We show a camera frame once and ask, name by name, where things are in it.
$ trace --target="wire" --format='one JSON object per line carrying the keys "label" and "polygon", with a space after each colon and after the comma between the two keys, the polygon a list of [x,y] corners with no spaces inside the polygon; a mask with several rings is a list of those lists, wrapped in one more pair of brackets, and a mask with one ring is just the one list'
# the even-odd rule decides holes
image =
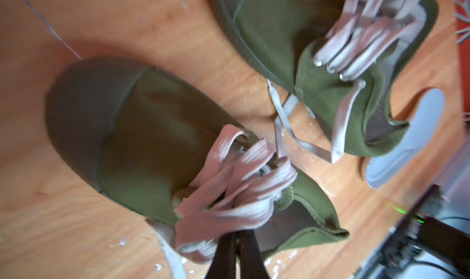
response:
{"label": "wire", "polygon": [[417,260],[412,260],[408,266],[410,265],[426,265],[426,266],[430,266],[430,267],[433,267],[433,268],[436,268],[436,269],[439,269],[443,272],[446,272],[447,274],[449,274],[450,276],[454,277],[454,278],[457,278],[457,279],[465,279],[465,277],[459,275],[459,274],[455,274],[455,273],[452,273],[450,272],[448,269],[444,268],[443,266],[441,265],[438,265],[438,264],[435,264],[435,263],[431,263],[431,262],[422,262],[422,261],[417,261]]}
{"label": "wire", "polygon": [[450,219],[470,221],[470,219],[464,218],[464,217],[444,217],[444,218],[439,219],[439,220],[440,220],[441,222],[444,222],[445,220],[450,220]]}

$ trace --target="white shoelace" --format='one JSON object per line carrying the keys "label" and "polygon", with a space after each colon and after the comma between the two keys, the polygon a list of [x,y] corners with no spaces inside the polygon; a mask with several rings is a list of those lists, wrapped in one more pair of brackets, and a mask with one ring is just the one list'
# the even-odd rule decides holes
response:
{"label": "white shoelace", "polygon": [[[186,256],[192,253],[188,257],[195,262],[212,259],[223,234],[265,224],[282,190],[297,177],[287,157],[277,159],[274,170],[260,174],[274,151],[264,139],[243,151],[234,143],[238,136],[247,138],[233,125],[223,127],[203,169],[189,185],[196,190],[174,210],[181,217],[176,224],[175,249]],[[224,199],[207,209],[224,192]]]}
{"label": "white shoelace", "polygon": [[357,95],[366,85],[366,82],[358,77],[393,42],[400,37],[416,35],[424,24],[424,21],[410,21],[409,19],[410,12],[420,0],[404,0],[393,18],[377,17],[383,1],[368,0],[364,8],[360,10],[359,0],[346,0],[341,16],[326,36],[328,41],[314,55],[315,65],[326,65],[327,71],[339,73],[341,80],[354,81],[351,90],[338,105],[331,135],[331,152],[297,139],[288,117],[298,99],[291,94],[283,106],[277,90],[267,79],[269,94],[278,113],[274,125],[279,156],[285,154],[282,139],[283,127],[301,147],[331,164],[344,155],[346,129],[351,109]]}

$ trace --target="white debris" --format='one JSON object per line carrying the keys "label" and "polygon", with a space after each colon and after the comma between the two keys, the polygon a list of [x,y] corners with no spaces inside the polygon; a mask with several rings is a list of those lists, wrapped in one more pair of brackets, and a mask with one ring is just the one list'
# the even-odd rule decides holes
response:
{"label": "white debris", "polygon": [[277,276],[279,276],[279,266],[275,265],[273,268],[273,279],[277,279]]}
{"label": "white debris", "polygon": [[293,252],[291,252],[291,255],[289,256],[290,259],[292,259],[293,257],[295,257],[297,254],[297,251],[294,250]]}
{"label": "white debris", "polygon": [[332,197],[336,197],[336,195],[330,193],[328,190],[326,190],[324,187],[322,187],[323,191],[326,192],[328,195],[331,195]]}

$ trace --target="green canvas shoe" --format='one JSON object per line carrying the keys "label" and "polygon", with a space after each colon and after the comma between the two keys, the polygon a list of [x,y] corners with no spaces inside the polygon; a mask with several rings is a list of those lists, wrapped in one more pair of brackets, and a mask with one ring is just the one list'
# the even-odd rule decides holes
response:
{"label": "green canvas shoe", "polygon": [[[432,29],[435,0],[210,0],[243,58],[267,78],[282,127],[311,153],[334,163],[344,151],[390,152],[409,123],[391,118],[392,83]],[[271,81],[291,93],[282,106]],[[288,116],[304,103],[331,152],[298,140]]]}
{"label": "green canvas shoe", "polygon": [[156,67],[112,57],[69,67],[47,94],[46,125],[79,176],[195,262],[240,229],[256,229],[264,259],[349,236],[315,181]]}

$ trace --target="wood grain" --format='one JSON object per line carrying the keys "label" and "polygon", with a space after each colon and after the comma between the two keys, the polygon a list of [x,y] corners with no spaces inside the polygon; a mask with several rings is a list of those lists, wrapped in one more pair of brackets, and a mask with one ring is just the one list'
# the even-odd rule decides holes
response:
{"label": "wood grain", "polygon": [[[236,53],[207,0],[29,0],[82,58],[124,55],[194,85],[247,128],[273,143],[266,82]],[[438,0],[431,35],[396,81],[394,115],[426,87],[446,106],[431,143],[380,190],[359,175],[360,159],[335,165],[286,138],[293,163],[334,203],[348,241],[278,254],[279,278],[347,278],[432,181],[463,140],[453,0]],[[44,94],[78,58],[23,0],[0,0],[0,278],[170,278],[143,218],[97,194],[56,154],[43,123]],[[280,91],[283,97],[287,94]],[[319,125],[298,106],[291,122],[304,140],[328,148]],[[119,242],[126,237],[126,245]],[[158,271],[155,264],[161,264]],[[207,266],[185,264],[189,278]]]}

